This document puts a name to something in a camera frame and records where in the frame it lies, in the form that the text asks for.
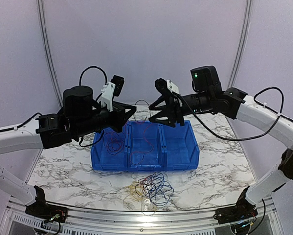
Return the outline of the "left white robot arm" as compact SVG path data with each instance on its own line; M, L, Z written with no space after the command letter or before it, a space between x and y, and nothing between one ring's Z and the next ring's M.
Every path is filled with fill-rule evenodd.
M72 141L81 142L85 135L105 128L122 132L123 126L136 112L136 106L114 101L120 90L107 83L98 101L88 86L75 86L63 92L63 107L58 113L34 114L24 124L0 129L0 154L26 149L51 149ZM41 218L50 216L50 204L42 190L28 185L0 165L0 189L31 206Z

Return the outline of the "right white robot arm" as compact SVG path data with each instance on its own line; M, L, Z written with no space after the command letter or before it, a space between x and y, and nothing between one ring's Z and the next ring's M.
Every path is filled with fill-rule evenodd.
M199 120L199 114L221 113L263 131L260 135L239 138L238 141L270 135L286 147L280 164L244 189L232 208L232 215L243 219L260 200L293 180L293 119L282 114L282 107L276 111L240 89L231 87L224 91L214 66L197 67L190 73L194 90L191 95L181 96L171 80L155 80L155 88L161 96L149 106L150 110L157 112L149 117L150 122L170 127L176 124L183 126L186 115L192 114Z

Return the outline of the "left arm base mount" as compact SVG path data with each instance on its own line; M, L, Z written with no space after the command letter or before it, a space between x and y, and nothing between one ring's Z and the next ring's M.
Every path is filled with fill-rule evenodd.
M59 215L54 220L64 223L67 217L68 209L66 207L49 204L46 202L44 191L38 187L33 187L36 193L32 204L26 206L25 213L49 221L51 218Z

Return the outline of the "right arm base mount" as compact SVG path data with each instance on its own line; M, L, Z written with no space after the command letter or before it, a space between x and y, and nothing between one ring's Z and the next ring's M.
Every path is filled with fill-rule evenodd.
M234 206L222 207L215 210L213 218L217 220L219 224L245 220L258 215L255 205L246 200L248 188L249 186L242 191Z

